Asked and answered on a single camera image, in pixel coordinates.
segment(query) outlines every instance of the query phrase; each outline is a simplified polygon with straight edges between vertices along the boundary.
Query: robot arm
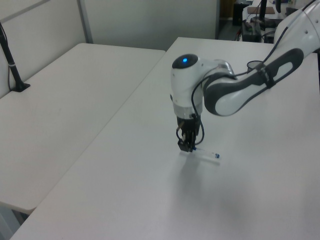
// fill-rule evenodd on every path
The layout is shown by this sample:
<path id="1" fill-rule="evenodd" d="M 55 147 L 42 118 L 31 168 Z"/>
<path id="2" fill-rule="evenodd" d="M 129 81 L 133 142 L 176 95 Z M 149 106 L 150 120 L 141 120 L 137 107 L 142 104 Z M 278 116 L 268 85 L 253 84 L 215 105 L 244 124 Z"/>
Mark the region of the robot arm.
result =
<path id="1" fill-rule="evenodd" d="M 320 0 L 316 0 L 284 19 L 276 29 L 271 55 L 240 79 L 223 60 L 208 61 L 192 54 L 177 58 L 172 64 L 171 88 L 177 133 L 182 130 L 178 142 L 181 150 L 195 149 L 203 97 L 210 113 L 230 116 L 294 72 L 305 57 L 320 48 L 319 16 Z"/>

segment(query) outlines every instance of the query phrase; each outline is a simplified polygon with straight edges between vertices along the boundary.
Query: black cable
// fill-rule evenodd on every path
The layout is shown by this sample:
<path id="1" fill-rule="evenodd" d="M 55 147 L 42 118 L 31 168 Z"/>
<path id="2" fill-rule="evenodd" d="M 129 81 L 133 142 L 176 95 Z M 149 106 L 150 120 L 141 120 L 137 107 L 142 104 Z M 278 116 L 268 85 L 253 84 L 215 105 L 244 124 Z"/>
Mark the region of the black cable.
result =
<path id="1" fill-rule="evenodd" d="M 302 12 L 306 10 L 307 7 L 309 7 L 311 4 L 313 4 L 316 0 L 312 0 L 311 2 L 309 2 L 307 5 L 305 5 L 304 8 L 302 8 Z"/>
<path id="2" fill-rule="evenodd" d="M 206 77 L 203 77 L 203 79 L 202 79 L 200 82 L 198 82 L 198 84 L 194 87 L 194 89 L 193 89 L 193 91 L 192 91 L 192 94 L 191 94 L 191 103 L 192 103 L 192 107 L 193 107 L 193 110 L 194 110 L 194 113 L 195 113 L 195 117 L 196 117 L 196 118 L 199 118 L 200 116 L 199 116 L 198 111 L 197 111 L 197 109 L 196 109 L 196 105 L 195 105 L 195 101 L 194 101 L 194 95 L 195 95 L 195 92 L 196 92 L 197 88 L 198 88 L 205 80 L 207 80 L 209 77 L 210 77 L 210 75 L 209 75 L 209 76 L 206 76 Z M 204 125 L 203 125 L 201 119 L 200 119 L 200 126 L 201 126 L 201 131 L 202 131 L 202 137 L 201 137 L 201 140 L 200 140 L 199 142 L 195 143 L 195 145 L 198 145 L 198 144 L 202 143 L 202 141 L 203 141 L 204 138 L 205 138 L 205 128 L 204 128 Z"/>
<path id="3" fill-rule="evenodd" d="M 263 38 L 264 36 L 270 35 L 270 34 L 274 34 L 276 31 L 269 31 L 265 34 L 263 34 L 261 37 Z"/>
<path id="4" fill-rule="evenodd" d="M 8 88 L 9 91 L 11 92 L 11 87 L 10 87 L 10 67 L 8 66 Z"/>
<path id="5" fill-rule="evenodd" d="M 257 16 L 257 14 L 258 14 L 258 8 L 259 8 L 259 6 L 261 5 L 261 2 L 262 2 L 262 1 L 260 1 L 259 5 L 258 5 L 258 6 L 255 8 L 255 10 L 253 11 L 253 13 L 256 12 L 256 16 Z M 250 13 L 250 14 L 248 15 L 248 17 L 246 18 L 245 22 L 247 22 L 247 20 L 248 20 L 248 18 L 250 17 L 250 15 L 252 15 L 252 13 Z"/>
<path id="6" fill-rule="evenodd" d="M 273 48 L 271 49 L 270 53 L 268 54 L 268 56 L 266 56 L 266 58 L 262 61 L 262 63 L 264 64 L 268 58 L 270 58 L 270 56 L 274 53 L 274 51 L 276 50 L 277 46 L 280 43 L 280 40 L 282 39 L 282 37 L 285 35 L 285 32 L 288 30 L 288 27 L 285 27 L 285 29 L 283 30 L 283 32 L 281 33 L 279 39 L 276 41 L 275 45 L 273 46 Z"/>
<path id="7" fill-rule="evenodd" d="M 3 32 L 4 37 L 5 37 L 5 41 L 8 44 L 8 38 L 7 38 L 6 32 L 5 32 L 4 27 L 2 26 L 1 22 L 0 22 L 0 28 L 1 28 L 1 31 Z"/>
<path id="8" fill-rule="evenodd" d="M 5 42 L 6 44 L 8 44 L 8 38 L 7 38 L 7 35 L 6 35 L 6 32 L 4 30 L 4 27 L 2 26 L 1 22 L 0 22 L 0 29 L 4 35 L 4 38 L 5 38 Z M 11 92 L 11 87 L 10 87 L 10 66 L 8 65 L 8 88 L 9 88 L 9 91 Z"/>

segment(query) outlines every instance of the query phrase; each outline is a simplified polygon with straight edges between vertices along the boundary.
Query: table surface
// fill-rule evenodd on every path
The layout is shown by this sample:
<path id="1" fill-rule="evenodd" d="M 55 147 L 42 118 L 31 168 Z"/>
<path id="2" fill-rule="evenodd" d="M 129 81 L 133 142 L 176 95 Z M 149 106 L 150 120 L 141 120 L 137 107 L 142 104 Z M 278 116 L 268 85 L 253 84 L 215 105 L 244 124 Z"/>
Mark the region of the table surface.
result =
<path id="1" fill-rule="evenodd" d="M 315 240 L 320 236 L 317 56 L 236 114 L 204 110 L 200 148 L 177 145 L 172 62 L 193 53 L 235 73 L 272 45 L 178 38 L 12 240 Z"/>
<path id="2" fill-rule="evenodd" d="M 165 52 L 79 44 L 0 100 L 0 204 L 30 213 Z"/>

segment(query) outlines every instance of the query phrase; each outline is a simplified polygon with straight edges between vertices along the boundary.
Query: cable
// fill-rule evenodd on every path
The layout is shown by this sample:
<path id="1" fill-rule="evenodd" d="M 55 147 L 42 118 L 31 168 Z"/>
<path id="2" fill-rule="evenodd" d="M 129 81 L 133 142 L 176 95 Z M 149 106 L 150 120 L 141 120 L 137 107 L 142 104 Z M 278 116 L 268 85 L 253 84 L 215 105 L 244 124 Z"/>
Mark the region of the cable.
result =
<path id="1" fill-rule="evenodd" d="M 255 16 L 257 16 L 257 14 L 258 14 L 258 8 L 259 8 L 259 6 L 261 5 L 261 2 L 262 2 L 262 1 L 260 1 L 259 5 L 258 5 L 258 6 L 255 8 L 255 10 L 253 11 L 253 12 L 256 12 L 256 15 L 255 15 Z M 248 15 L 248 17 L 246 18 L 245 21 L 248 20 L 248 18 L 250 17 L 250 15 L 252 15 L 252 13 L 250 13 L 250 14 Z"/>
<path id="2" fill-rule="evenodd" d="M 11 87 L 10 87 L 10 67 L 8 66 L 8 88 L 9 91 L 11 92 Z"/>
<path id="3" fill-rule="evenodd" d="M 195 105 L 195 101 L 194 101 L 194 95 L 195 95 L 195 92 L 197 90 L 197 88 L 205 81 L 207 80 L 211 75 L 209 76 L 206 76 L 209 72 L 211 72 L 212 70 L 214 70 L 215 68 L 211 69 L 210 71 L 208 71 L 202 78 L 202 80 L 200 82 L 197 83 L 197 85 L 194 87 L 193 91 L 192 91 L 192 94 L 191 94 L 191 103 L 192 103 L 192 107 L 193 107 L 193 110 L 194 110 L 194 113 L 195 113 L 195 117 L 196 118 L 199 118 L 199 114 L 198 114 L 198 111 L 196 109 L 196 105 Z M 205 128 L 204 128 L 204 125 L 200 119 L 200 126 L 201 126 L 201 131 L 202 131 L 202 137 L 201 137 L 201 140 L 197 143 L 195 143 L 195 145 L 198 145 L 200 143 L 202 143 L 202 141 L 204 140 L 205 138 Z"/>
<path id="4" fill-rule="evenodd" d="M 274 34 L 276 31 L 269 31 L 265 34 L 263 34 L 261 37 L 263 38 L 264 36 L 270 35 L 270 34 Z"/>
<path id="5" fill-rule="evenodd" d="M 312 0 L 311 2 L 309 2 L 307 5 L 305 5 L 304 8 L 302 8 L 302 12 L 304 12 L 306 10 L 307 7 L 309 7 L 311 4 L 313 4 L 316 0 Z"/>

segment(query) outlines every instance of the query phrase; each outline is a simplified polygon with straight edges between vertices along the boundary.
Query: marker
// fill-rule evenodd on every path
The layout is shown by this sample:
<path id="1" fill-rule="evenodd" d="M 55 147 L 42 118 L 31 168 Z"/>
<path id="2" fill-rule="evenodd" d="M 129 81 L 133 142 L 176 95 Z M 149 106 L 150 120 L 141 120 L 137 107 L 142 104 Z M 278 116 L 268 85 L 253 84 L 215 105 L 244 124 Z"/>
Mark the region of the marker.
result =
<path id="1" fill-rule="evenodd" d="M 214 158 L 214 159 L 219 159 L 220 158 L 220 154 L 214 153 L 214 152 L 210 152 L 210 151 L 206 151 L 206 150 L 203 150 L 203 149 L 198 148 L 198 147 L 194 147 L 193 150 L 195 150 L 197 153 L 203 154 L 203 155 L 205 155 L 207 157 L 210 157 L 210 158 Z"/>

